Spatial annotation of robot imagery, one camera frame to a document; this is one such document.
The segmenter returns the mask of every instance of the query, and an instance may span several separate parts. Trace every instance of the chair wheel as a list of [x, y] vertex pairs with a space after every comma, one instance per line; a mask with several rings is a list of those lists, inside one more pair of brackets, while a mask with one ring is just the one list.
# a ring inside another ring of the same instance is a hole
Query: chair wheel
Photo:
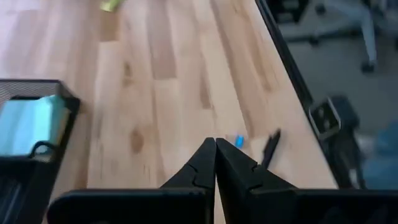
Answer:
[[310, 45], [313, 46], [313, 47], [316, 47], [316, 46], [319, 45], [319, 38], [318, 37], [312, 36], [312, 37], [309, 38], [308, 41], [310, 42]]
[[325, 6], [323, 4], [318, 4], [315, 6], [315, 12], [317, 12], [318, 16], [323, 16], [326, 12]]
[[371, 73], [374, 72], [374, 63], [372, 62], [364, 62], [362, 63], [361, 70], [363, 73]]

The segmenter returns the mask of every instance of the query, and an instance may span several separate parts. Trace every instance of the yellow object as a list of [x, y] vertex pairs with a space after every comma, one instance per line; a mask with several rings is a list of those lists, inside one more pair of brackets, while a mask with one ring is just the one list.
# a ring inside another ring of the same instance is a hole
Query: yellow object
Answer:
[[113, 12], [113, 10], [118, 6], [121, 0], [107, 0], [101, 3], [101, 9], [106, 12]]

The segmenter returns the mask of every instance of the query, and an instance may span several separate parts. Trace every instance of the wooden desk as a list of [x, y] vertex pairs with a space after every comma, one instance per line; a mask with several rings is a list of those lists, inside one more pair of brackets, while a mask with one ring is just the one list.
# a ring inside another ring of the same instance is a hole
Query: wooden desk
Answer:
[[[83, 100], [53, 197], [158, 187], [207, 136], [301, 188], [336, 184], [254, 0], [2, 0], [0, 77], [57, 78]], [[223, 222], [220, 200], [216, 222]]]

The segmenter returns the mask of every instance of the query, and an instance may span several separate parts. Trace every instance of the office chair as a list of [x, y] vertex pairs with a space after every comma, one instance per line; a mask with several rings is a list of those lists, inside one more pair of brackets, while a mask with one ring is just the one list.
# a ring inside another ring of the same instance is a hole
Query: office chair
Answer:
[[372, 10], [369, 0], [324, 0], [323, 4], [316, 6], [318, 15], [322, 15], [325, 9], [335, 9], [345, 17], [327, 26], [318, 27], [310, 38], [310, 43], [317, 45], [322, 37], [360, 28], [368, 54], [368, 60], [362, 64], [361, 69], [363, 72], [373, 72], [377, 64], [375, 28], [389, 34], [398, 34], [398, 29], [395, 28], [397, 25], [392, 26], [383, 16], [383, 11], [387, 9], [387, 0], [379, 1], [378, 10]]

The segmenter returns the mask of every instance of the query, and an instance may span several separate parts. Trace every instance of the wood grain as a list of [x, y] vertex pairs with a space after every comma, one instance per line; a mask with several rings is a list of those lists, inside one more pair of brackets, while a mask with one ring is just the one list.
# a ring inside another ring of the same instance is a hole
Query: wood grain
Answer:
[[[252, 0], [0, 1], [0, 77], [58, 78], [82, 99], [52, 198], [71, 189], [158, 187], [205, 137], [301, 188], [335, 188]], [[223, 223], [219, 196], [216, 223]]]

